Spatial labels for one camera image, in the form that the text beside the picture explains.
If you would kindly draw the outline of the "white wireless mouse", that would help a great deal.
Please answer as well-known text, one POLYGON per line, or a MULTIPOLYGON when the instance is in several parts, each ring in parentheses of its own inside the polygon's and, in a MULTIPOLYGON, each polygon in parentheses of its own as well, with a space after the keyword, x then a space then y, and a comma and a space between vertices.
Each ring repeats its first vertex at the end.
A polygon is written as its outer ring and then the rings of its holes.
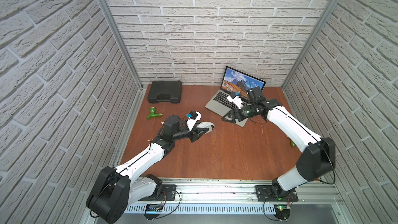
POLYGON ((215 128, 215 124, 212 122, 204 121, 197 125, 197 128, 201 129, 205 134, 211 132, 215 128))

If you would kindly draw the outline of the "silver laptop with mountain wallpaper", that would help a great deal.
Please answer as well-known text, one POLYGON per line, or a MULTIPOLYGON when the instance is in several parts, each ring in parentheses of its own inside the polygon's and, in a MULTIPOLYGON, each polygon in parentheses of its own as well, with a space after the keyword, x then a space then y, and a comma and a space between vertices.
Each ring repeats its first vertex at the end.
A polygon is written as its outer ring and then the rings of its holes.
POLYGON ((247 106, 249 98, 247 90, 255 87, 264 89, 266 81, 253 77, 227 66, 225 68, 220 89, 206 104, 206 108, 221 117, 230 110, 237 110, 238 106, 233 102, 235 97, 241 101, 241 106, 247 106))

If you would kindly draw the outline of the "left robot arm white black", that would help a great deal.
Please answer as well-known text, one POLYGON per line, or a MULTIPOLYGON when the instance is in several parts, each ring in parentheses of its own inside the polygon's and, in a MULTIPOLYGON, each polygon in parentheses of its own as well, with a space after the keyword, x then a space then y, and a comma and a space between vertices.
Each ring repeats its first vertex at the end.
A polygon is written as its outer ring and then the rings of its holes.
POLYGON ((175 148, 176 141, 195 142, 215 128, 212 122, 200 119, 199 112, 191 112, 187 120, 176 115, 167 117, 156 137, 141 153, 115 168, 103 168, 86 201, 91 216, 113 224, 131 204, 143 198, 157 199, 163 181, 151 174, 143 179, 140 176, 164 159, 175 148))

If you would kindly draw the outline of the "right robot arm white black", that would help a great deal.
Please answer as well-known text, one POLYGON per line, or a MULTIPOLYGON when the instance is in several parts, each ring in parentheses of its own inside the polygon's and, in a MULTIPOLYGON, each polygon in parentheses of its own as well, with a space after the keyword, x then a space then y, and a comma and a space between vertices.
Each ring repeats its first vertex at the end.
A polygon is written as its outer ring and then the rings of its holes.
POLYGON ((236 108, 227 112, 222 120, 237 123, 260 115, 278 126, 302 153, 295 167, 272 181, 271 195, 282 198, 291 190, 323 176, 335 169, 335 142, 323 138, 295 119, 276 99, 266 99, 259 87, 246 91, 249 104, 244 106, 238 92, 227 100, 236 108))

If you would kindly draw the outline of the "green plastic toy left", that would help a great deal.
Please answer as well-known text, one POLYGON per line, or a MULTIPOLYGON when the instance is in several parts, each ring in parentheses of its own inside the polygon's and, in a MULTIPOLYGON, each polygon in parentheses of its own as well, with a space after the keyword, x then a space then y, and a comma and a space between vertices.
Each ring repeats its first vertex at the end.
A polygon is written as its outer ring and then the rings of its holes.
POLYGON ((149 119, 151 119, 151 118, 162 117, 162 116, 163 116, 162 113, 157 113, 157 112, 156 112, 156 108, 155 108, 155 107, 151 107, 151 108, 150 108, 150 113, 149 113, 149 115, 147 116, 147 119, 149 120, 149 119))

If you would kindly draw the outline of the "black plastic tool case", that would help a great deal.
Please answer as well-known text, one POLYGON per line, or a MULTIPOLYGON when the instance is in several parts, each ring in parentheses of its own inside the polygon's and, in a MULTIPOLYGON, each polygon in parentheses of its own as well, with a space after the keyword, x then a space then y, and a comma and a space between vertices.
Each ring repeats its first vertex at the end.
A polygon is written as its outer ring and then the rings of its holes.
POLYGON ((170 102, 178 104, 181 101, 182 82, 159 80, 153 81, 148 93, 147 100, 149 103, 156 104, 161 102, 170 102))

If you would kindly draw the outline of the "left controller board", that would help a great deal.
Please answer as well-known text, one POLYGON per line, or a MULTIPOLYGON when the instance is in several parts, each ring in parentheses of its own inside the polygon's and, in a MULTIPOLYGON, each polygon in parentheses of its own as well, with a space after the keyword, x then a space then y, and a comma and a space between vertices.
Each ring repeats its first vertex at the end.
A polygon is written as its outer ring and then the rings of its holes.
POLYGON ((160 204, 147 204, 144 212, 144 217, 147 220, 155 220, 163 211, 163 206, 160 204))

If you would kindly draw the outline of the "controller board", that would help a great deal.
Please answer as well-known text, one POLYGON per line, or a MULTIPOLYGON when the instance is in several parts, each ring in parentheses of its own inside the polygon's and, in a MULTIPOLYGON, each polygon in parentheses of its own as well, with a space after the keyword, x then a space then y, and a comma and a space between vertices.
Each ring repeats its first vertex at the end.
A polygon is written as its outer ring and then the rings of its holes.
POLYGON ((288 205, 274 205, 275 217, 278 221, 287 221, 291 214, 291 208, 288 205))
POLYGON ((147 204, 144 212, 144 217, 147 220, 155 220, 163 211, 163 206, 160 204, 147 204))

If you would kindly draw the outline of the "right controller board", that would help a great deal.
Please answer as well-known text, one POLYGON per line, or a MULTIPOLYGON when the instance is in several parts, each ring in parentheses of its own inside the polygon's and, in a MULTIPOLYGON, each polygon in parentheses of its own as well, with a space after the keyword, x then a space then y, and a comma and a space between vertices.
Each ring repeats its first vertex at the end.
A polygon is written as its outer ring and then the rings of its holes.
POLYGON ((287 221, 291 214, 291 208, 288 205, 274 205, 275 217, 278 221, 287 221))

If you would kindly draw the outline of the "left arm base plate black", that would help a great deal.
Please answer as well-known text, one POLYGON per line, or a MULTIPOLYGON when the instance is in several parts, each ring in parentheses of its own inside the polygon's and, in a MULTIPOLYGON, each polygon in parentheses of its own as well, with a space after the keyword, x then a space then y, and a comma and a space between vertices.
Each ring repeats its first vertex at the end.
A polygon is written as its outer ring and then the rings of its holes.
POLYGON ((175 201, 177 185, 165 184, 161 189, 157 189, 150 197, 140 199, 140 201, 175 201))

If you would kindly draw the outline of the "aluminium rail frame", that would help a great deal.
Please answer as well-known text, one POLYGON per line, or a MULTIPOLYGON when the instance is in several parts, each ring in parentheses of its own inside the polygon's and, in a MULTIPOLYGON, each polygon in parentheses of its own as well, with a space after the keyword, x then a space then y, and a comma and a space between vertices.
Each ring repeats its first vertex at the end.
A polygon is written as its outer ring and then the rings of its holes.
POLYGON ((296 217, 299 210, 305 206, 310 206, 310 211, 299 218, 300 223, 308 223, 311 218, 319 223, 328 213, 339 224, 353 223, 353 218, 337 188, 320 182, 307 183, 295 188, 298 202, 290 203, 259 202, 255 186, 271 185, 267 180, 160 179, 163 181, 162 185, 177 185, 174 202, 139 200, 128 206, 123 215, 144 214, 147 204, 160 204, 163 211, 155 220, 177 214, 264 215, 277 220, 274 216, 274 205, 288 205, 291 214, 287 221, 296 217))

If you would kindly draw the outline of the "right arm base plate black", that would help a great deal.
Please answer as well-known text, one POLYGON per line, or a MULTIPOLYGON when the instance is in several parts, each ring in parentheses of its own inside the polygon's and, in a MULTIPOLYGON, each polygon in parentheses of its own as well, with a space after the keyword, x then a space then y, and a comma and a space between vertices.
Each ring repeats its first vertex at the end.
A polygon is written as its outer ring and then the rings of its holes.
POLYGON ((256 185, 256 195, 259 202, 298 202, 298 196, 295 188, 289 191, 283 191, 274 185, 256 185))

